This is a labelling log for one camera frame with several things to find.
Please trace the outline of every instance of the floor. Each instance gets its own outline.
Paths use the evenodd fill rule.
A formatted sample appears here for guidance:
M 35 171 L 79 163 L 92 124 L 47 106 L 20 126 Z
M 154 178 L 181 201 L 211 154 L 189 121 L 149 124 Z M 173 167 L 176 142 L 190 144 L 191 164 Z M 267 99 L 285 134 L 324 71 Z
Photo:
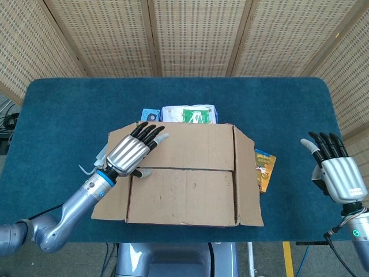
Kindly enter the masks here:
M 0 95 L 0 103 L 6 98 Z M 14 106 L 11 113 L 18 111 Z M 6 156 L 0 156 L 0 172 Z M 368 276 L 357 259 L 350 241 L 335 242 L 337 251 L 356 276 Z M 294 273 L 297 273 L 306 246 L 296 246 L 291 242 Z M 45 254 L 34 244 L 24 245 L 20 251 L 10 257 L 0 257 L 0 277 L 33 277 L 33 276 L 100 276 L 106 253 L 105 244 L 69 243 L 55 254 Z M 248 276 L 247 247 L 238 243 L 240 276 Z M 286 276 L 283 247 L 281 242 L 254 243 L 254 260 L 256 276 Z M 110 276 L 115 265 L 113 255 L 103 276 Z M 334 256 L 328 246 L 312 246 L 300 275 L 314 277 L 346 277 L 349 274 Z

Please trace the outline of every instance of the cardboard box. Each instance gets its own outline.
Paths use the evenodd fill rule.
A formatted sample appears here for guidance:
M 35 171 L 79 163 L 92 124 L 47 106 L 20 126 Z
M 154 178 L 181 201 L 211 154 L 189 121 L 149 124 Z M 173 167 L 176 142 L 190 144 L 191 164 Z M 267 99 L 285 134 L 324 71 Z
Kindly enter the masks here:
M 159 123 L 170 134 L 140 167 L 118 178 L 93 219 L 199 226 L 263 226 L 254 142 L 230 124 Z M 109 134 L 109 153 L 137 123 Z

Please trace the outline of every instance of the robotic hand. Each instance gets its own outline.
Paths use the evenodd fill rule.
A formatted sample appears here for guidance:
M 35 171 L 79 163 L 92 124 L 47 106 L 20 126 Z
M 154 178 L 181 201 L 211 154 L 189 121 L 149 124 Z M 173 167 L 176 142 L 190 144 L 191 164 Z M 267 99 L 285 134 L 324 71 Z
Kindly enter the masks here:
M 338 136 L 332 133 L 329 136 L 324 133 L 318 135 L 313 132 L 309 132 L 309 135 L 318 145 L 306 139 L 301 140 L 318 163 L 311 179 L 324 195 L 330 196 L 334 202 L 343 206 L 342 222 L 324 234 L 324 237 L 336 254 L 330 237 L 343 225 L 347 225 L 362 266 L 369 272 L 369 212 L 361 202 L 368 191 L 360 171 L 354 159 L 348 156 Z M 342 264 L 354 276 L 349 268 Z
M 117 177 L 129 175 L 143 178 L 151 174 L 150 169 L 137 169 L 138 164 L 159 145 L 169 134 L 156 137 L 164 127 L 143 122 L 124 137 L 108 154 L 107 167 L 98 169 L 62 206 L 62 218 L 42 214 L 35 218 L 23 219 L 15 224 L 0 226 L 0 256 L 15 253 L 27 241 L 33 241 L 44 252 L 60 250 L 81 219 L 116 184 Z

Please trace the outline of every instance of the brown cardboard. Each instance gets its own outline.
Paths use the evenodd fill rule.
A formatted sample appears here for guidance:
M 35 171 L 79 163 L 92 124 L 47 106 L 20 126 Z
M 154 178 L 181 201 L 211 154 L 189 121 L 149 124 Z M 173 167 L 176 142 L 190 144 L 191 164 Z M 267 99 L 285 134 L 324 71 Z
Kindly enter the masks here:
M 229 124 L 159 124 L 170 136 L 140 164 L 153 168 L 152 175 L 118 178 L 92 218 L 263 226 L 252 140 Z M 107 152 L 136 126 L 111 132 Z

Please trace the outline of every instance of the perforated panel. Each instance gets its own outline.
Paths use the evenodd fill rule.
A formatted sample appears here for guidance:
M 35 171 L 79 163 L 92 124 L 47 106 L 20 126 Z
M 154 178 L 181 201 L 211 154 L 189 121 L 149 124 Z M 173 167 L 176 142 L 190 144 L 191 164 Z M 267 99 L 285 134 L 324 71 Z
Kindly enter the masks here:
M 365 184 L 369 188 L 369 135 L 347 145 L 346 149 L 349 155 L 355 159 Z
M 298 76 L 355 0 L 260 0 L 236 76 Z
M 343 134 L 369 122 L 368 53 L 369 10 L 314 73 L 329 86 Z
M 83 76 L 37 1 L 0 1 L 0 83 L 23 99 L 29 83 Z
M 245 0 L 155 0 L 163 76 L 225 76 Z
M 152 76 L 140 1 L 46 2 L 93 76 Z

